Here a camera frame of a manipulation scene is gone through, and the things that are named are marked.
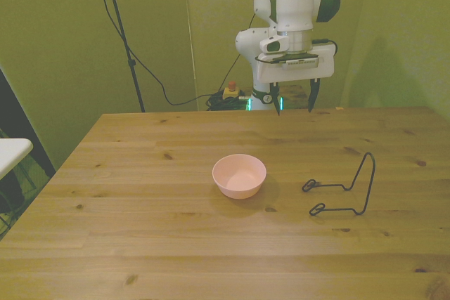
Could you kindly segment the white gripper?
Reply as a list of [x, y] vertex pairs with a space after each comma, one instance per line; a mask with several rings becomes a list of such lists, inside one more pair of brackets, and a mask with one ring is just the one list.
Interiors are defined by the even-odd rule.
[[275, 110], [280, 115], [279, 85], [276, 82], [310, 79], [308, 111], [314, 105], [320, 90], [320, 79], [334, 73], [335, 44], [313, 45], [308, 54], [288, 56], [287, 54], [259, 54], [256, 60], [256, 75], [261, 83], [270, 83], [270, 95]]

